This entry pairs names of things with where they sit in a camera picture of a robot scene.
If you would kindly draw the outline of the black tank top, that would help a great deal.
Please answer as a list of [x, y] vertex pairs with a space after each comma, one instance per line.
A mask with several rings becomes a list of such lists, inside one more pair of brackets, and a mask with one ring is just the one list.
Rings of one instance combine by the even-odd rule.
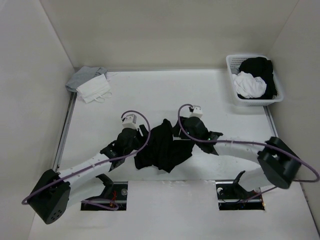
[[172, 124], [164, 119], [150, 131], [147, 146], [134, 157], [135, 167], [140, 170], [154, 166], [170, 173], [192, 156], [194, 145], [190, 140], [174, 140]]

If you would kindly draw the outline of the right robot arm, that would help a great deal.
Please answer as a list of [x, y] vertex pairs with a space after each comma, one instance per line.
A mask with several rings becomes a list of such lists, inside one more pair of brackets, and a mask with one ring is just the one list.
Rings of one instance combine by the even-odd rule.
[[254, 190], [261, 187], [288, 189], [301, 167], [298, 156], [278, 137], [266, 142], [225, 139], [223, 133], [209, 131], [197, 116], [179, 117], [180, 138], [192, 140], [204, 153], [231, 156], [259, 165], [255, 170], [242, 170], [232, 184], [223, 187], [223, 197], [239, 201], [254, 198]]

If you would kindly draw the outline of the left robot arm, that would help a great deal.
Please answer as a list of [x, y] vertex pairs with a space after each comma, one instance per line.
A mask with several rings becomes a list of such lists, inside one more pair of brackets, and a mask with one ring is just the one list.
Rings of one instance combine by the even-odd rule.
[[124, 128], [117, 139], [94, 157], [59, 172], [45, 171], [26, 203], [47, 225], [57, 221], [75, 203], [112, 195], [112, 181], [106, 175], [121, 166], [126, 158], [141, 151], [150, 139], [150, 129]]

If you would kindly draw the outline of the folded white tank top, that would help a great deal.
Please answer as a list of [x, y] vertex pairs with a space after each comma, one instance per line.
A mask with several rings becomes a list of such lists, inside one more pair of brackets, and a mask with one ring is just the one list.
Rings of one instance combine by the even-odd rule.
[[76, 89], [79, 97], [86, 103], [104, 103], [112, 96], [111, 86], [104, 74], [96, 76]]

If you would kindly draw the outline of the crumpled white tank top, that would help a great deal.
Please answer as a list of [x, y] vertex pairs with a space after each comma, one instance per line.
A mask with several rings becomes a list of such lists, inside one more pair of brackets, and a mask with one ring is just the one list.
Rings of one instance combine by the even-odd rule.
[[261, 77], [253, 77], [250, 73], [241, 71], [232, 74], [233, 85], [236, 93], [245, 99], [260, 98], [267, 89], [267, 84]]

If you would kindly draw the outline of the folded grey tank top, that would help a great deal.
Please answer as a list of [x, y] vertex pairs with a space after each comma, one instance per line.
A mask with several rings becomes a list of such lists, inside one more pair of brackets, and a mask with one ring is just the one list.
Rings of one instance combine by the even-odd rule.
[[108, 70], [105, 67], [89, 67], [83, 66], [65, 84], [65, 88], [69, 92], [76, 92], [77, 88], [89, 80], [100, 76], [106, 75]]

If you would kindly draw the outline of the white plastic laundry basket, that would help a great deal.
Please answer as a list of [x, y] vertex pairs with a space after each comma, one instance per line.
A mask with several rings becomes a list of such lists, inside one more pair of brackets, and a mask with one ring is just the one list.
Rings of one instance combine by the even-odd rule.
[[284, 91], [281, 85], [281, 82], [277, 76], [277, 72], [273, 68], [273, 82], [274, 88], [276, 90], [276, 95], [274, 95], [271, 99], [252, 99], [252, 98], [240, 98], [238, 93], [235, 89], [234, 80], [232, 77], [232, 70], [238, 68], [242, 62], [246, 61], [247, 59], [251, 58], [265, 58], [268, 61], [270, 60], [268, 57], [261, 55], [261, 54], [254, 54], [254, 53], [242, 53], [242, 54], [231, 54], [227, 55], [225, 58], [226, 65], [227, 65], [227, 72], [231, 84], [232, 94], [233, 94], [233, 101], [235, 105], [238, 106], [268, 106], [273, 103], [279, 103], [284, 99]]

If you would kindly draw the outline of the black garment in basket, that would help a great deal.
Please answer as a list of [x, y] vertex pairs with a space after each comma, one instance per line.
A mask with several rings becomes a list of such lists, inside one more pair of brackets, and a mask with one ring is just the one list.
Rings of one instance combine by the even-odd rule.
[[273, 82], [273, 64], [271, 60], [263, 57], [248, 58], [243, 61], [238, 69], [240, 72], [252, 74], [253, 77], [261, 77], [267, 84], [265, 94], [258, 98], [252, 99], [272, 99], [277, 94]]

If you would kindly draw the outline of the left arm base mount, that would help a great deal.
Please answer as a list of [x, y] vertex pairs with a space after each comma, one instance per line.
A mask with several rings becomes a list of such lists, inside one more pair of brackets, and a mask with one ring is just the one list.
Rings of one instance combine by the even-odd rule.
[[128, 182], [113, 182], [105, 174], [98, 175], [96, 180], [103, 184], [103, 189], [99, 195], [92, 196], [86, 201], [93, 202], [89, 204], [81, 203], [81, 211], [126, 211], [128, 197]]

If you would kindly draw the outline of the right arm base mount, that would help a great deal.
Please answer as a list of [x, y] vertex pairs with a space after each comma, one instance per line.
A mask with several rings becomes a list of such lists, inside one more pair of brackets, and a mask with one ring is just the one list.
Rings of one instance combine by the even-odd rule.
[[244, 211], [244, 210], [265, 210], [262, 196], [255, 190], [246, 191], [239, 185], [239, 181], [245, 171], [241, 171], [236, 178], [231, 181], [217, 182], [216, 193], [218, 199], [218, 208], [220, 211]]

